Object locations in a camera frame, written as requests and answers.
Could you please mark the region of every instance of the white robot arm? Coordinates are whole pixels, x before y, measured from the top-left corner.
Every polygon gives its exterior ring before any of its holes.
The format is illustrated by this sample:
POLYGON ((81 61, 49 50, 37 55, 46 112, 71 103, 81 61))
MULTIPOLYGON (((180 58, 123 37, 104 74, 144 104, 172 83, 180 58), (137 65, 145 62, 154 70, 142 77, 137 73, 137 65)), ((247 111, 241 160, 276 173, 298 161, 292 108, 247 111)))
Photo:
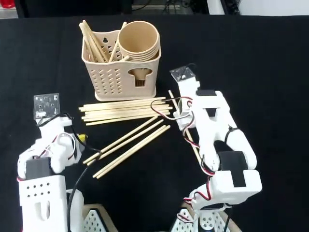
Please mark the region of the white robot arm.
POLYGON ((237 128, 229 106, 220 91, 201 90, 190 68, 170 71, 177 81, 181 96, 190 97, 191 105, 182 101, 182 111, 174 117, 180 130, 192 123, 199 136, 199 154, 202 166, 213 174, 206 184, 190 193, 186 202, 199 214, 200 211, 222 211, 242 203, 262 190, 256 168, 256 156, 244 133, 237 128), (232 151, 217 152, 214 142, 225 142, 232 151))
MULTIPOLYGON (((76 136, 65 132, 72 125, 59 115, 59 95, 34 97, 34 117, 42 137, 20 154, 17 163, 23 232, 67 232, 67 193, 65 177, 59 175, 81 158, 84 147, 76 136)), ((71 232, 82 232, 84 198, 76 190, 70 211, 71 232)))

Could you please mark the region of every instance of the white wall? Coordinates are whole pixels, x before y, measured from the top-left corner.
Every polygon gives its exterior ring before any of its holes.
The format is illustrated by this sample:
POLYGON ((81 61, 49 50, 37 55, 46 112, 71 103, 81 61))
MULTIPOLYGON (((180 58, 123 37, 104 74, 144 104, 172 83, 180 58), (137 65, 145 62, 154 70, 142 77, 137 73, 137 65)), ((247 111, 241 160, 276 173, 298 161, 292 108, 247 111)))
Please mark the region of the white wall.
POLYGON ((309 0, 241 0, 242 15, 309 15, 309 0))

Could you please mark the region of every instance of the plastic utensil basket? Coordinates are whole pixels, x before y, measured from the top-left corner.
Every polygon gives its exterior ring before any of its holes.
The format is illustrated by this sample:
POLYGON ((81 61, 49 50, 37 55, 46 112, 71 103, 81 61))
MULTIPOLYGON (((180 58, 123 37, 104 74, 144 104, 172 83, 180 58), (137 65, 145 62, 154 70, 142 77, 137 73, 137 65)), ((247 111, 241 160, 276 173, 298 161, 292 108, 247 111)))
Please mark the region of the plastic utensil basket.
MULTIPOLYGON (((105 52, 111 54, 117 41, 120 30, 111 32, 93 32, 95 36, 103 41, 105 52)), ((123 101, 134 99, 152 98, 156 95, 155 82, 157 77, 161 48, 156 57, 150 61, 141 63, 131 61, 118 61, 122 59, 119 47, 116 50, 114 60, 110 63, 95 63, 90 60, 90 55, 83 38, 82 60, 88 70, 92 85, 95 89, 96 99, 99 101, 123 101), (150 69, 144 81, 136 80, 129 73, 132 69, 150 69)))

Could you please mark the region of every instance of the perforated panel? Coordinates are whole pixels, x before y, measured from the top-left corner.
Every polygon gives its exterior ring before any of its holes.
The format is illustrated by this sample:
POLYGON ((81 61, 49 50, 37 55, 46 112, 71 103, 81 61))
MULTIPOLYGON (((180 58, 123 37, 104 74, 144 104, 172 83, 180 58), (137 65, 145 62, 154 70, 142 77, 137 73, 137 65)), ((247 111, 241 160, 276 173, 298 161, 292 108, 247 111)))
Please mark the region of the perforated panel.
MULTIPOLYGON (((182 209, 179 213, 184 217, 186 217, 187 219, 193 220, 187 209, 182 209)), ((194 231, 193 223, 184 223, 179 219, 176 219, 173 228, 171 229, 171 232, 193 232, 193 231, 194 231)))
POLYGON ((20 205, 66 198, 65 179, 61 175, 21 181, 18 184, 20 205))
POLYGON ((206 231, 210 231, 214 228, 215 232, 223 232, 225 227, 225 222, 220 217, 218 213, 212 212, 204 212, 199 217, 199 223, 201 228, 203 228, 206 231))
MULTIPOLYGON (((182 209, 179 213, 189 220, 193 220, 187 209, 182 209)), ((197 232, 198 223, 205 231, 223 232, 225 227, 225 222, 218 213, 204 212, 194 223, 184 223, 176 219, 171 232, 197 232)))
POLYGON ((107 232, 96 210, 90 210, 84 219, 84 232, 107 232))

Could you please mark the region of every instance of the black tablecloth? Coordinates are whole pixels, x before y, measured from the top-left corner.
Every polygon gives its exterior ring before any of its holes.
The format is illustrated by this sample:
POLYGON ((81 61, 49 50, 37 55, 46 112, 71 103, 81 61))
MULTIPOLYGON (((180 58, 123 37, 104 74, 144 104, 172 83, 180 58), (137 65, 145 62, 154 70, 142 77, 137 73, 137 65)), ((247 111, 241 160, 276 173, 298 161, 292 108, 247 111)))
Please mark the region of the black tablecloth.
MULTIPOLYGON (((81 60, 81 17, 0 20, 0 217, 3 231, 20 231, 16 161, 40 132, 33 95, 60 93, 61 109, 78 132, 102 148, 145 120, 86 127, 78 107, 95 102, 81 60)), ((94 31, 123 21, 146 20, 161 36, 157 95, 177 85, 169 70, 189 62, 203 87, 223 92, 231 114, 258 160, 263 190, 234 209, 243 231, 297 231, 304 222, 309 76, 309 17, 102 16, 86 17, 94 31)), ((79 189, 85 203, 103 204, 120 231, 158 231, 171 226, 182 197, 205 182, 175 122, 99 181, 91 175, 121 154, 94 165, 79 189)), ((84 157, 91 155, 85 152, 84 157)), ((83 170, 64 171, 67 187, 83 170)))

